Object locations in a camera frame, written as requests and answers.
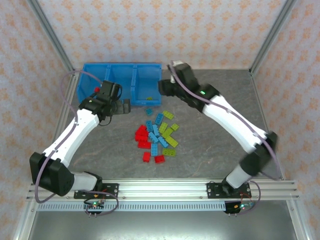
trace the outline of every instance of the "blue lego brick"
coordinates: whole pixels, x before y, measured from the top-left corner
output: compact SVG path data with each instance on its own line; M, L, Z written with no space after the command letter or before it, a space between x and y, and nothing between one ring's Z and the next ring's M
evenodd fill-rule
M153 132L149 132L149 138L151 138L151 140L156 144L159 142L159 139L154 135Z
M155 118L154 123L157 124L157 125L160 125L161 122L162 122L162 119L164 119L163 113L158 113L158 115Z
M151 156L158 156L158 144L151 144Z
M159 136L160 136L160 133L159 133L159 130L158 130L158 126L155 125L155 124L153 124L152 127L153 127L154 135L155 135L156 137L159 137Z
M153 126L152 126L152 121L151 120L148 120L145 122L145 125L146 125L146 130L150 133L154 130Z
M169 146L169 144L166 142L166 140L162 136L158 137L158 140L164 148Z
M146 113L148 116L151 116L151 115L154 113L154 111L152 111L151 108L147 108L147 109L145 110L145 113Z

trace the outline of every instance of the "gray table surface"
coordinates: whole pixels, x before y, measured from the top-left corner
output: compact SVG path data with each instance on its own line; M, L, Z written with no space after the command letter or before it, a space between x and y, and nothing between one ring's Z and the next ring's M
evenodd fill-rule
M262 113L247 70L195 70L198 81L217 88L226 100L246 119L264 129ZM162 78L169 72L163 71ZM74 96L72 105L77 107ZM69 169L90 171L103 178L224 178L245 156L239 143L218 123L190 108L177 97L162 97L162 105L152 107L147 116L146 107L132 107L131 113L115 115L108 126L96 127L83 141L73 156ZM157 113L167 110L174 114L164 122L177 123L180 128L172 134L179 144L176 157L166 157L165 163L142 161L145 149L135 142L135 131L146 120L155 120ZM274 163L266 172L276 174Z

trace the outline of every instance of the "pile of lego bricks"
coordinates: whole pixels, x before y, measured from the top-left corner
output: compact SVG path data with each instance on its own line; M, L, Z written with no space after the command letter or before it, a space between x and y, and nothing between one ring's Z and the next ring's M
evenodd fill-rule
M153 111L151 108L145 110L147 116L151 116ZM145 163L150 162L151 156L154 157L156 164L161 164L165 162L165 156L175 157L176 150L168 148L171 145L175 148L178 142L171 136L174 131L177 131L179 125L174 123L171 127L168 127L168 123L163 122L164 117L172 120L174 115L168 111L163 111L163 113L158 113L154 124L151 120L147 120L145 125L141 125L135 132L135 141L138 142L138 148L140 149L150 149L150 152L146 151L143 153L142 160ZM162 154L158 152L158 146L162 146Z

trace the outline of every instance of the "red lego brick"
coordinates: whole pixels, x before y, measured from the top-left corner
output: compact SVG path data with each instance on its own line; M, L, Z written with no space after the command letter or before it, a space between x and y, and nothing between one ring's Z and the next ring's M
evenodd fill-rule
M148 163L148 162L150 162L150 156L151 156L151 153L146 151L146 152L144 152L144 154L143 154L142 160L143 160L145 163Z
M146 142L146 141L148 141L148 137L147 136L135 135L134 140L136 142Z
M139 141L138 142L139 149L151 149L151 142L148 141Z
M154 161L156 164L162 164L165 162L165 157L163 155L155 156Z
M147 132L147 127L145 125L141 125L138 130L135 132L135 135L145 136L145 132Z
M148 133L148 131L141 130L141 131L139 131L138 133L136 133L135 135L136 135L136 136L148 137L149 133Z

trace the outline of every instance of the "metal floor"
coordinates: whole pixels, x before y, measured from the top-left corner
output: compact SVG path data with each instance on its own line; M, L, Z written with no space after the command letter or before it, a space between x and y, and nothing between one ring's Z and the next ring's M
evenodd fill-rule
M264 201L251 213L222 211L38 212L29 240L296 240L284 201Z
M198 81L218 89L240 114L257 127L265 130L254 86L247 70L195 70ZM169 78L163 71L162 78ZM72 105L77 107L76 95ZM132 107L131 113L115 115L108 126L96 127L76 151L69 169L89 171L103 178L224 178L245 155L238 142L219 124L190 108L177 97L162 97L162 105L152 107L148 117L146 107ZM180 128L172 134L179 142L176 157L166 157L165 163L142 161L144 149L134 140L135 131L146 120L155 120L157 113L167 110L173 120L164 118L169 126ZM267 173L276 174L273 163Z

